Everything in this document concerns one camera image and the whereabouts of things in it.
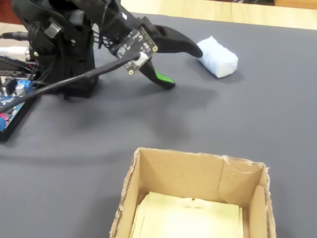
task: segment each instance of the white object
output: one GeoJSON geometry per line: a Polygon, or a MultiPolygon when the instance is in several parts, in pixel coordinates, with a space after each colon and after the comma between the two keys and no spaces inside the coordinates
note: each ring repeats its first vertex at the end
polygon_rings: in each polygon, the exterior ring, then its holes
{"type": "Polygon", "coordinates": [[[18,84],[15,87],[15,92],[16,92],[16,95],[18,95],[18,96],[24,96],[25,95],[25,86],[24,86],[24,84],[18,84]]]}
{"type": "Polygon", "coordinates": [[[2,54],[11,54],[11,55],[20,55],[20,56],[24,56],[27,50],[28,50],[27,47],[19,47],[19,46],[0,47],[0,53],[2,54]]]}
{"type": "Polygon", "coordinates": [[[142,66],[148,59],[149,57],[144,52],[140,52],[140,57],[133,62],[136,66],[142,66]]]}
{"type": "Polygon", "coordinates": [[[217,78],[228,76],[236,71],[238,57],[219,44],[212,36],[200,41],[197,45],[204,54],[198,60],[217,78]]]}

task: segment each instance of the black cable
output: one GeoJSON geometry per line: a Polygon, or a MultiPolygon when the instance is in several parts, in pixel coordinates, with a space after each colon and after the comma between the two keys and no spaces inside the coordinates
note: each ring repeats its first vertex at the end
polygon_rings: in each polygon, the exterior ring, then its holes
{"type": "Polygon", "coordinates": [[[14,67],[19,67],[19,68],[23,68],[26,71],[32,72],[32,67],[29,66],[29,64],[22,62],[16,58],[12,58],[10,56],[5,56],[5,55],[1,55],[0,54],[0,62],[6,63],[6,64],[10,64],[14,67]]]}
{"type": "Polygon", "coordinates": [[[36,61],[28,80],[32,80],[33,74],[35,73],[36,69],[38,69],[38,67],[39,67],[39,65],[37,64],[37,61],[36,61]]]}
{"type": "Polygon", "coordinates": [[[37,79],[37,81],[43,82],[48,77],[50,72],[52,71],[54,65],[55,65],[55,61],[53,61],[50,64],[50,66],[42,73],[42,75],[37,79]]]}
{"type": "Polygon", "coordinates": [[[60,51],[61,76],[62,76],[62,79],[64,79],[64,76],[65,76],[65,72],[64,72],[64,58],[65,58],[64,43],[63,43],[63,39],[62,39],[61,35],[58,35],[56,40],[57,40],[57,45],[58,45],[58,48],[60,51]]]}
{"type": "Polygon", "coordinates": [[[124,58],[117,59],[111,63],[108,63],[104,66],[99,67],[99,68],[95,68],[93,70],[90,70],[84,74],[78,75],[78,76],[73,77],[73,78],[65,79],[65,80],[62,80],[60,82],[57,82],[57,83],[48,85],[46,87],[43,87],[41,89],[38,89],[36,91],[33,91],[33,92],[23,96],[23,97],[15,99],[14,101],[12,101],[12,102],[8,103],[7,105],[5,105],[4,107],[0,108],[0,113],[4,113],[4,112],[10,110],[11,108],[21,104],[21,103],[24,103],[24,102],[26,102],[32,98],[35,98],[37,96],[43,95],[43,94],[45,94],[53,89],[63,87],[67,84],[70,84],[70,83],[73,83],[73,82],[76,82],[79,80],[90,79],[90,78],[100,76],[102,74],[114,71],[117,68],[125,65],[126,63],[128,63],[132,60],[137,60],[139,57],[140,57],[139,53],[130,53],[130,54],[127,54],[124,58]]]}
{"type": "Polygon", "coordinates": [[[7,32],[0,35],[0,39],[10,39],[10,40],[16,40],[16,41],[28,41],[29,33],[27,32],[7,32]]]}

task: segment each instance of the white wrapped block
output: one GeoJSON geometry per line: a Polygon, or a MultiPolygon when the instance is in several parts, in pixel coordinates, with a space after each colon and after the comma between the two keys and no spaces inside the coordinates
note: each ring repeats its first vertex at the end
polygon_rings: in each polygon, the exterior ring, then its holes
{"type": "Polygon", "coordinates": [[[228,76],[237,70],[238,57],[212,36],[200,41],[197,45],[204,54],[198,60],[217,78],[228,76]]]}

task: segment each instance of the cardboard box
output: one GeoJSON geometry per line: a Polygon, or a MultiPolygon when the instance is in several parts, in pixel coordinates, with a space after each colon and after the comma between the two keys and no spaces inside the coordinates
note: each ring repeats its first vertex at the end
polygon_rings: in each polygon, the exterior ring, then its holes
{"type": "Polygon", "coordinates": [[[130,238],[136,207],[149,191],[239,205],[244,208],[244,238],[276,238],[263,163],[139,148],[124,180],[111,238],[130,238]]]}

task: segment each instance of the wooden table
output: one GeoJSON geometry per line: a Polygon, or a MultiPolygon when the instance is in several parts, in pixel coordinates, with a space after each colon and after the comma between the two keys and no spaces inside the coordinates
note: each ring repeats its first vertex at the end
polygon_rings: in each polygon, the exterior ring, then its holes
{"type": "Polygon", "coordinates": [[[19,19],[11,9],[11,0],[0,0],[0,22],[20,24],[19,19]]]}
{"type": "MultiPolygon", "coordinates": [[[[311,9],[209,0],[121,0],[121,3],[129,11],[137,13],[317,30],[317,10],[311,9]]],[[[2,18],[8,15],[2,11],[4,9],[0,6],[2,18]]],[[[6,26],[0,23],[0,32],[6,26]]]]}

